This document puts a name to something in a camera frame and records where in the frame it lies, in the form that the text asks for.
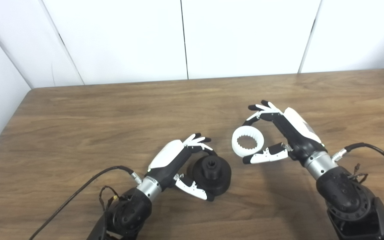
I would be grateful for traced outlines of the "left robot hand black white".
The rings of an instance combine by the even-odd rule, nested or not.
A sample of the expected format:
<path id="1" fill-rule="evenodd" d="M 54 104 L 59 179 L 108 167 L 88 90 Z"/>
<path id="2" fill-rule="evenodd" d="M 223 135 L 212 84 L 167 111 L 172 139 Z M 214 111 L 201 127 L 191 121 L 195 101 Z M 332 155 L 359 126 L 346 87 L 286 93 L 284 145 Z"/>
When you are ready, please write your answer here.
<path id="1" fill-rule="evenodd" d="M 174 186 L 194 197 L 214 201 L 212 194 L 202 189 L 191 178 L 178 173 L 193 153 L 203 151 L 210 156 L 216 156 L 215 151 L 206 145 L 210 141 L 210 138 L 195 133 L 184 141 L 177 139 L 167 143 L 149 164 L 138 189 L 145 193 L 150 201 L 154 201 L 160 193 Z"/>

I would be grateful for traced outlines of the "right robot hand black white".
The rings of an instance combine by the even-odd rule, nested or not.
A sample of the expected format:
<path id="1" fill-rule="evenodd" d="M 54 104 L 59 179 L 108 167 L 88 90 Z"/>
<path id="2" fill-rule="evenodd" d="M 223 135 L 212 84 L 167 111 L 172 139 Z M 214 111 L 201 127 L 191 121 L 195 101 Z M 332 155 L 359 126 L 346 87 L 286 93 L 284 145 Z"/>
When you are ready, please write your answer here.
<path id="1" fill-rule="evenodd" d="M 245 120 L 243 126 L 251 126 L 258 120 L 272 122 L 287 143 L 277 143 L 246 154 L 242 159 L 244 164 L 272 162 L 288 157 L 303 164 L 316 152 L 328 152 L 313 129 L 294 109 L 289 107 L 281 111 L 266 100 L 262 100 L 261 104 L 249 105 L 248 109 L 255 113 Z"/>

